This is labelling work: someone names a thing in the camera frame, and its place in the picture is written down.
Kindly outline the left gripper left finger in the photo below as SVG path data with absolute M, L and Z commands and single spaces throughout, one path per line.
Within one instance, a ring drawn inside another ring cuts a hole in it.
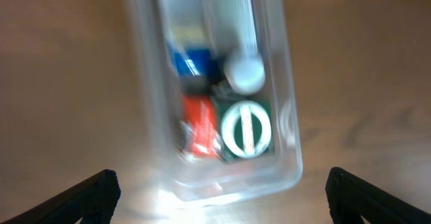
M 120 197 L 116 172 L 102 170 L 3 223 L 110 223 Z

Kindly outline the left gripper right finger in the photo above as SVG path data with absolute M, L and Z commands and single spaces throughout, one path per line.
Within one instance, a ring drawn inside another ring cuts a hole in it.
M 325 192 L 334 223 L 430 224 L 429 213 L 340 167 L 331 168 Z

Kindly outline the red orange medicine box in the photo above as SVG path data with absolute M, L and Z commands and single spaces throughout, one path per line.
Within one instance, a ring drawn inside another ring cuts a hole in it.
M 180 152 L 186 158 L 218 159 L 221 136 L 218 132 L 218 115 L 208 96 L 182 96 L 183 117 L 180 129 L 184 143 Z

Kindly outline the green square box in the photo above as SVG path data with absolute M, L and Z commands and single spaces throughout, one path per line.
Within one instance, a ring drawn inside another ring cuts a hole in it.
M 212 103 L 218 116 L 222 161 L 230 163 L 275 153 L 268 101 L 213 98 Z

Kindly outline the dark bottle white cap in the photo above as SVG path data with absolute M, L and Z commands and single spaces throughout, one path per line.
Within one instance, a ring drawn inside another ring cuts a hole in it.
M 265 85 L 265 66 L 259 53 L 236 51 L 222 57 L 218 66 L 222 79 L 211 89 L 219 98 L 236 100 L 250 97 Z

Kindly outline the clear plastic container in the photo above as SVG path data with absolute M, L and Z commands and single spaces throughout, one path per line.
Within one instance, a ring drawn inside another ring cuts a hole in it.
M 150 141 L 161 171 L 166 200 L 185 209 L 227 204 L 273 194 L 295 186 L 303 163 L 282 0 L 252 0 L 259 54 L 266 81 L 257 94 L 236 100 L 268 101 L 275 153 L 226 163 L 218 159 L 186 158 L 180 148 L 184 134 L 182 96 L 219 98 L 211 87 L 222 75 L 212 47 L 211 75 L 181 78 L 172 66 L 158 0 L 129 0 L 133 37 Z

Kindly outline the blue medicine box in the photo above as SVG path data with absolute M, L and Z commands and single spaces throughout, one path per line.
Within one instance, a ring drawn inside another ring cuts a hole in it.
M 181 78 L 204 79 L 213 67 L 209 0 L 158 0 L 169 57 Z

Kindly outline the white green medicine box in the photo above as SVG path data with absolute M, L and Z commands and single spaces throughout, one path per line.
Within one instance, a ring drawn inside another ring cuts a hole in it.
M 217 56 L 258 57 L 252 0 L 207 0 L 209 36 Z

